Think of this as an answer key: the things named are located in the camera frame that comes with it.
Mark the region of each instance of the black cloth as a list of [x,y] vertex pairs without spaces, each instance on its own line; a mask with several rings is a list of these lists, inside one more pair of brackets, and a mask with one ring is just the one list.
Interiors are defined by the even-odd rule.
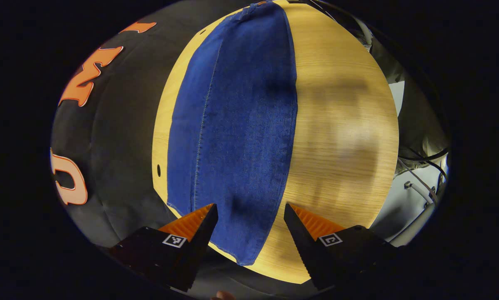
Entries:
[[[124,50],[100,68],[87,104],[64,100],[57,109],[51,147],[78,165],[88,190],[86,204],[63,206],[95,245],[112,247],[141,226],[159,228],[175,220],[153,189],[151,176],[151,142],[164,84],[196,32],[250,3],[185,0],[140,19],[157,24],[140,34],[122,32],[100,45]],[[55,179],[66,188],[73,186],[64,172]],[[209,248],[187,294],[208,299],[219,289],[238,300],[299,299],[316,292],[310,281],[296,285],[271,279]]]

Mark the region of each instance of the orange letter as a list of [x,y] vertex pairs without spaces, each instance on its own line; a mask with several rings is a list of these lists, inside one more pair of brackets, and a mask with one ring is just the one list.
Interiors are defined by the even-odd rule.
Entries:
[[58,156],[53,154],[53,150],[50,148],[51,156],[51,171],[55,175],[55,171],[63,171],[72,177],[74,180],[74,188],[64,188],[59,182],[55,181],[59,195],[63,202],[68,205],[68,203],[83,205],[86,203],[88,194],[86,192],[85,180],[82,176],[80,169],[77,165],[67,159],[66,157]]
[[114,49],[100,48],[92,53],[86,62],[83,63],[82,71],[74,76],[74,78],[72,78],[66,86],[57,106],[61,105],[61,102],[65,99],[76,100],[80,106],[85,105],[88,100],[88,96],[94,87],[94,83],[88,82],[83,87],[80,87],[80,84],[93,80],[101,74],[101,71],[97,68],[95,63],[101,63],[102,67],[107,66],[116,57],[116,55],[122,51],[122,49],[124,49],[122,46]]
[[143,33],[145,31],[147,31],[148,29],[150,29],[151,27],[154,27],[156,24],[157,24],[156,22],[153,22],[153,23],[135,22],[135,23],[129,25],[129,27],[127,27],[126,29],[122,30],[120,33],[132,31],[132,30],[137,31],[138,33]]

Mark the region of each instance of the denim-blue cloth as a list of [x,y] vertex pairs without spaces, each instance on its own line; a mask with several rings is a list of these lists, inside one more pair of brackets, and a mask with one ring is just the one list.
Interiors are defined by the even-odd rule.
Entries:
[[216,203],[211,237],[240,265],[261,251],[284,192],[297,114],[288,20],[273,2],[222,21],[196,49],[168,142],[168,205]]

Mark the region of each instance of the round wooden table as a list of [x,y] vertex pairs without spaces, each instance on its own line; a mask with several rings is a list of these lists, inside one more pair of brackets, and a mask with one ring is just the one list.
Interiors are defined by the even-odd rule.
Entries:
[[[398,119],[383,73],[354,36],[306,4],[274,2],[286,13],[294,42],[297,121],[290,170],[276,219],[255,264],[246,268],[282,281],[304,283],[310,277],[284,223],[285,203],[345,228],[369,227],[394,176]],[[153,136],[152,174],[154,188],[164,202],[168,200],[168,135],[177,93],[194,51],[223,19],[205,27],[202,34],[203,30],[196,33],[162,92]]]

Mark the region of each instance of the wooden table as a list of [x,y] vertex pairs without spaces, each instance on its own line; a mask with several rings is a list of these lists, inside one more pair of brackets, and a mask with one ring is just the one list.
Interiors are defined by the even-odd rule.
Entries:
[[[284,8],[294,41],[297,121],[290,171],[276,219],[255,264],[247,268],[290,283],[304,283],[310,277],[284,223],[285,203],[309,209],[346,228],[369,227],[392,183],[398,119],[383,73],[354,36],[306,4],[275,3]],[[175,99],[194,51],[222,20],[205,27],[202,34],[202,30],[197,32],[162,92],[151,167],[154,188],[165,202],[168,134]]]

